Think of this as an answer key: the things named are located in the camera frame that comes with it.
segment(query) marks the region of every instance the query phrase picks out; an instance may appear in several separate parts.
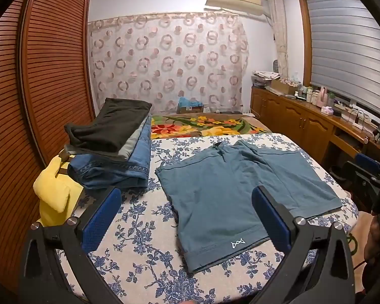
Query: cardboard box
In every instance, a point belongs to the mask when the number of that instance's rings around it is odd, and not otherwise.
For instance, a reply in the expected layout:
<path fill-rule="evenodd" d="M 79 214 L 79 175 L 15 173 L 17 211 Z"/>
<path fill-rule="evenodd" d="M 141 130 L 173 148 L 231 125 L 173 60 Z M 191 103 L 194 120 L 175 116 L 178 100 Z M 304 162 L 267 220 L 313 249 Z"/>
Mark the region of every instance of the cardboard box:
<path fill-rule="evenodd" d="M 177 106 L 177 114 L 186 114 L 186 113 L 202 113 L 204 111 L 203 106 L 190 106 L 190 107 L 179 107 Z"/>
<path fill-rule="evenodd" d="M 280 81 L 280 79 L 272 80 L 270 85 L 273 89 L 284 93 L 285 95 L 294 95 L 294 93 L 298 90 L 298 87 L 292 87 L 286 83 Z"/>

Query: stack of folded clothes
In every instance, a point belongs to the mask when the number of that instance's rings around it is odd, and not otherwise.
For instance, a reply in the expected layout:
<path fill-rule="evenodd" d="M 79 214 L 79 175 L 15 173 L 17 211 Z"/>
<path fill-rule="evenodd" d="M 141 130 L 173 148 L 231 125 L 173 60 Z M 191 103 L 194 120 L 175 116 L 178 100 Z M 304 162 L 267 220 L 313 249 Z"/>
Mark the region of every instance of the stack of folded clothes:
<path fill-rule="evenodd" d="M 152 104 L 141 100 L 107 98 L 88 126 L 66 124 L 68 175 L 96 196 L 109 186 L 120 190 L 147 187 L 151 160 Z"/>

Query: colorful floral blanket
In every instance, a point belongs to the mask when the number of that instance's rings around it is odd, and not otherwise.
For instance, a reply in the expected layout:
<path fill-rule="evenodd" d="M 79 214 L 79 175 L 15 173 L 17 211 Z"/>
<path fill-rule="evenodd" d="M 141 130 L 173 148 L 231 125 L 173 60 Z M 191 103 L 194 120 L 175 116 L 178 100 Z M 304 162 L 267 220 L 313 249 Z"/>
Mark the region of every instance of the colorful floral blanket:
<path fill-rule="evenodd" d="M 181 161 L 217 142 L 234 144 L 239 139 L 259 147 L 300 151 L 343 204 L 340 209 L 309 222 L 330 226 L 339 221 L 346 232 L 355 225 L 358 211 L 352 200 L 317 162 L 284 135 L 266 133 L 153 140 L 147 190 L 123 193 L 120 211 L 98 250 L 89 254 L 98 273 L 125 304 L 179 304 L 190 299 L 198 304 L 232 301 L 256 293 L 273 275 L 284 255 L 275 250 L 271 241 L 205 271 L 187 273 L 177 240 L 177 219 L 155 175 L 155 169 L 161 164 Z M 91 202 L 89 197 L 80 200 L 76 216 L 80 216 Z M 59 251 L 58 256 L 73 291 L 84 297 L 64 253 Z M 313 258 L 314 252 L 310 252 L 307 263 Z"/>
<path fill-rule="evenodd" d="M 237 115 L 214 113 L 152 117 L 152 139 L 258 134 L 267 132 Z"/>

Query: jeans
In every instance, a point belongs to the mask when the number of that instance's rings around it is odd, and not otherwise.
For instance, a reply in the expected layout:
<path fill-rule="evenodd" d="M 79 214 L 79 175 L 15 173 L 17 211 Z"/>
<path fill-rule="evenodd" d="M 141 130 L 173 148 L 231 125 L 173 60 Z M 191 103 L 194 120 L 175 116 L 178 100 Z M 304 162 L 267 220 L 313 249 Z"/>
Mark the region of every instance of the jeans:
<path fill-rule="evenodd" d="M 76 155 L 68 165 L 68 175 L 82 185 L 86 193 L 95 196 L 98 190 L 115 186 L 120 190 L 147 187 L 151 162 L 151 118 L 145 125 L 126 162 L 110 160 L 92 154 Z"/>

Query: blue gripper pad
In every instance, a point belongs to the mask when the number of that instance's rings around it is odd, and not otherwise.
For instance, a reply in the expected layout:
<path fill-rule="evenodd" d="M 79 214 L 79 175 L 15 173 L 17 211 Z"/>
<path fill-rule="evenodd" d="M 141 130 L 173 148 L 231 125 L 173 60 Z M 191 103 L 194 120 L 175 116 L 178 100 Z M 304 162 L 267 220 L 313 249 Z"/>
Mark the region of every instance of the blue gripper pad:
<path fill-rule="evenodd" d="M 266 229 L 274 248 L 276 248 L 277 251 L 288 253 L 291 251 L 291 231 L 263 191 L 268 194 L 263 186 L 257 186 L 252 191 L 253 208 Z"/>
<path fill-rule="evenodd" d="M 114 188 L 83 229 L 82 249 L 86 254 L 97 250 L 120 207 L 121 191 Z"/>
<path fill-rule="evenodd" d="M 380 165 L 378 162 L 362 153 L 355 155 L 355 164 L 375 176 L 380 172 Z"/>

